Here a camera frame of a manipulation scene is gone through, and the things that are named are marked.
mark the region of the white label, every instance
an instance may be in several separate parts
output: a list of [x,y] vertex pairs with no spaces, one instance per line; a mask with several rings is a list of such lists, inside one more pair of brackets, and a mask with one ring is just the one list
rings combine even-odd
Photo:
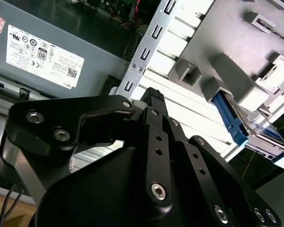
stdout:
[[84,58],[9,25],[6,63],[72,89]]

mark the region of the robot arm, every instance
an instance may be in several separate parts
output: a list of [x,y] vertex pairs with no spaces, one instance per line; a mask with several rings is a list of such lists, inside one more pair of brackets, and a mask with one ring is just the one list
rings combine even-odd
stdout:
[[[124,147],[70,174],[74,153],[116,140]],[[137,103],[100,96],[15,104],[0,172],[29,191],[36,226],[281,226],[206,140],[186,138],[153,88]]]

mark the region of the silver screw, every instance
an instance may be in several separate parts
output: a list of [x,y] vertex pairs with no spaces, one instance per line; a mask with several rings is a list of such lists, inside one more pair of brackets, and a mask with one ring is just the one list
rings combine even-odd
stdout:
[[161,185],[157,183],[152,184],[151,191],[153,195],[157,198],[157,200],[165,200],[166,192]]
[[175,126],[179,126],[179,123],[176,120],[171,120],[171,122],[175,125]]
[[156,116],[159,115],[159,113],[158,113],[157,111],[155,111],[155,110],[152,110],[151,112],[152,112],[154,115],[156,115]]
[[199,141],[202,145],[205,144],[205,142],[204,142],[203,139],[201,139],[201,138],[197,138],[197,141]]
[[270,220],[272,220],[274,223],[276,223],[276,218],[274,217],[274,215],[269,210],[266,210],[266,214],[269,216]]
[[71,135],[64,129],[57,129],[53,135],[59,141],[67,141],[71,138]]
[[260,213],[258,209],[255,209],[255,214],[257,218],[260,219],[260,221],[265,222],[265,218],[263,217],[263,215]]
[[228,223],[228,218],[226,213],[221,209],[219,206],[214,207],[214,212],[216,213],[218,219],[223,223],[227,224]]
[[27,113],[27,120],[31,123],[39,124],[44,121],[44,117],[38,112],[29,112]]
[[125,105],[126,107],[131,107],[130,103],[128,103],[126,101],[123,102],[123,105]]

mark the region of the qr code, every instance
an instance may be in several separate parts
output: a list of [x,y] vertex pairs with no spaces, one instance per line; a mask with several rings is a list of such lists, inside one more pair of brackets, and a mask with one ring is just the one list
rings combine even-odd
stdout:
[[68,70],[67,70],[67,76],[74,78],[74,79],[76,78],[77,73],[78,72],[76,70],[73,70],[71,68],[68,68]]

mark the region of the black cable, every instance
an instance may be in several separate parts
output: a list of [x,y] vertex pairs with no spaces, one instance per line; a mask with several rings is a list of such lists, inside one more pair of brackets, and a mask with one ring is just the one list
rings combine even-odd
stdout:
[[19,195],[17,196],[17,198],[15,199],[13,205],[11,205],[10,209],[6,212],[5,216],[4,216],[4,220],[6,220],[8,218],[8,216],[13,212],[13,209],[16,207],[16,205],[19,202],[19,199],[21,197],[21,195],[23,194],[23,190],[19,193]]
[[6,197],[5,197],[5,200],[4,200],[4,202],[3,202],[2,209],[1,209],[1,213],[0,213],[0,227],[3,226],[6,207],[8,206],[10,195],[11,195],[11,193],[15,190],[15,188],[16,188],[16,185],[14,184],[14,185],[10,188],[10,190],[9,190],[9,192],[7,193],[7,195],[6,195]]

